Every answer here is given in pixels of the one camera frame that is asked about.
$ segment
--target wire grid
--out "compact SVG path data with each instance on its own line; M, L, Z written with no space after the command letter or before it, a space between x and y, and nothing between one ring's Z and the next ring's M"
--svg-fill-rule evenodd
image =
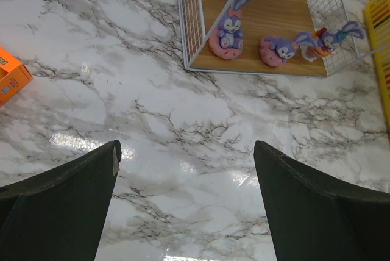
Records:
M342 0L307 0L314 28L326 27L330 32L341 29L348 21ZM354 38L348 38L333 55L324 58L328 75L350 65L358 57Z
M183 58L186 68L196 58L205 36L201 0L179 0L180 29L182 31Z

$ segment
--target wooden shelf base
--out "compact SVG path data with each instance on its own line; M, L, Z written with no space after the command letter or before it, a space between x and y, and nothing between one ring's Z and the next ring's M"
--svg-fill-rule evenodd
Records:
M217 18L227 0L202 0L206 32ZM326 76L324 61L306 61L300 50L288 63L280 68L265 65L259 56L260 39L268 35L279 35L293 39L300 31L314 32L307 0L251 0L243 7L242 30L244 51L235 60L216 57L208 47L203 48L191 68L234 72Z

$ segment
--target pink bow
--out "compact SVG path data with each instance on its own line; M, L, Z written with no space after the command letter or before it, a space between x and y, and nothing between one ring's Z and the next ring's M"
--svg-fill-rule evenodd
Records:
M237 16L238 18L241 18L241 14L243 13L243 11L233 10L232 8L229 8L228 13L229 17Z

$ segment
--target yellow basket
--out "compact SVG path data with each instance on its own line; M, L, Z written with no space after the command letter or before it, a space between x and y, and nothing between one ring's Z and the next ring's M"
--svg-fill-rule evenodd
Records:
M390 42L390 0L371 0L365 9L372 49ZM374 53L380 93L390 131L390 45Z

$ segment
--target bunny ear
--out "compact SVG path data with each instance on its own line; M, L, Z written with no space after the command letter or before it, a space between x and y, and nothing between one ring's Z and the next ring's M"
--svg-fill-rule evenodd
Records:
M357 38L360 38L360 39L364 39L364 37L366 36L366 34L364 33L364 31L362 29L352 29L348 32L346 32L346 35L351 35L353 37L357 37Z
M300 42L296 43L299 46L312 46L314 48L318 47L318 42L313 39L312 37L306 38L305 40L301 40Z
M307 31L299 32L294 39L294 42L299 44L302 40L306 40L307 38L311 38L311 33Z
M341 31L347 33L348 31L351 31L352 29L358 28L359 22L357 21L348 21L346 25L344 25L341 29Z
M236 0L234 3L234 10L240 9L243 5L249 3L250 0Z
M314 48L318 46L317 41L311 37L310 32L299 32L295 37L294 42L299 46L312 46Z

